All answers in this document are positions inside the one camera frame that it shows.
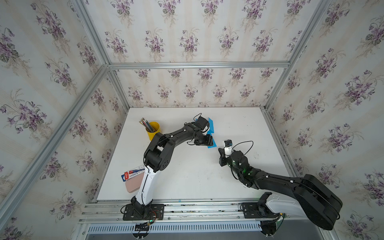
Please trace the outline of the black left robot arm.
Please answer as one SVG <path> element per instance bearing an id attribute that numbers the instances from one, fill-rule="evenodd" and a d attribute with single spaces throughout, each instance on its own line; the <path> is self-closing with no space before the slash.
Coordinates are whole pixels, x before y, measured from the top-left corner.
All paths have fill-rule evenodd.
<path id="1" fill-rule="evenodd" d="M 214 145 L 213 137 L 208 133 L 211 124 L 200 114 L 195 116 L 190 123 L 172 133 L 155 134 L 144 152 L 144 177 L 138 193 L 131 199 L 131 204 L 136 209 L 142 210 L 149 207 L 153 201 L 155 180 L 157 173 L 163 171 L 171 162 L 175 147 L 186 142 L 193 146 Z"/>

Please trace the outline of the blue paper sheet front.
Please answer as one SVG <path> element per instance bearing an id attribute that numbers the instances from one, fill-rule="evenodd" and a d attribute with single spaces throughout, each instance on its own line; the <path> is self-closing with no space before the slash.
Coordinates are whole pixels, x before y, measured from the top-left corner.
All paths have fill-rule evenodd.
<path id="1" fill-rule="evenodd" d="M 217 147 L 217 144 L 216 144 L 214 138 L 211 138 L 210 145 L 208 146 L 208 148 L 210 149 L 210 148 L 215 148 L 215 147 Z"/>

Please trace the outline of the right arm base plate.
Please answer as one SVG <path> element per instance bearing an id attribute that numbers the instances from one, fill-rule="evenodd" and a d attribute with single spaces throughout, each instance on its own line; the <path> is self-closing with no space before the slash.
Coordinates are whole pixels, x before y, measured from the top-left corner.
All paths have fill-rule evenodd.
<path id="1" fill-rule="evenodd" d="M 245 219 L 276 219 L 281 215 L 280 213 L 273 213 L 266 204 L 259 203 L 242 203 L 240 210 Z"/>

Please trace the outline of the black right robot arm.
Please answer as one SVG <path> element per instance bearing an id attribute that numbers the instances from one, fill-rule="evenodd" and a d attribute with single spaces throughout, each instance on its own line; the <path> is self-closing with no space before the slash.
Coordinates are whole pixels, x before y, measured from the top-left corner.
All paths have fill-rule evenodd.
<path id="1" fill-rule="evenodd" d="M 343 202 L 313 175 L 291 178 L 267 173 L 252 167 L 241 151 L 219 148 L 220 166 L 228 166 L 237 179 L 247 188 L 273 191 L 295 199 L 305 216 L 315 225 L 332 230 Z"/>

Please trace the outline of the blue paper sheet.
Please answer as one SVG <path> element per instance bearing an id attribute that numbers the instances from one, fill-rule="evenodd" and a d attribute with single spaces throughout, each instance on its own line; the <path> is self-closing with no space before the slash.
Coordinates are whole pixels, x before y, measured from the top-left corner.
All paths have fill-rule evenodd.
<path id="1" fill-rule="evenodd" d="M 207 134 L 213 134 L 214 132 L 215 132 L 215 130 L 214 130 L 214 123 L 213 123 L 213 120 L 212 119 L 208 119 L 208 121 L 209 121 L 209 129 L 208 129 L 208 131 L 207 131 Z"/>
<path id="2" fill-rule="evenodd" d="M 211 138 L 210 145 L 208 146 L 208 148 L 210 149 L 210 148 L 215 148 L 215 147 L 217 147 L 217 144 L 216 144 L 214 138 Z"/>

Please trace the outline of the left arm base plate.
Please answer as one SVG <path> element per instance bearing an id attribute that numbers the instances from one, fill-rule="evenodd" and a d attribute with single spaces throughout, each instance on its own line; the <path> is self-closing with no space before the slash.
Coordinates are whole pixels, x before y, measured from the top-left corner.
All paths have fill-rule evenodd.
<path id="1" fill-rule="evenodd" d="M 121 208 L 121 214 L 123 214 L 124 221 L 141 221 L 141 220 L 162 220 L 164 218 L 163 204 L 153 204 L 149 207 L 136 208 L 132 204 L 127 204 Z"/>

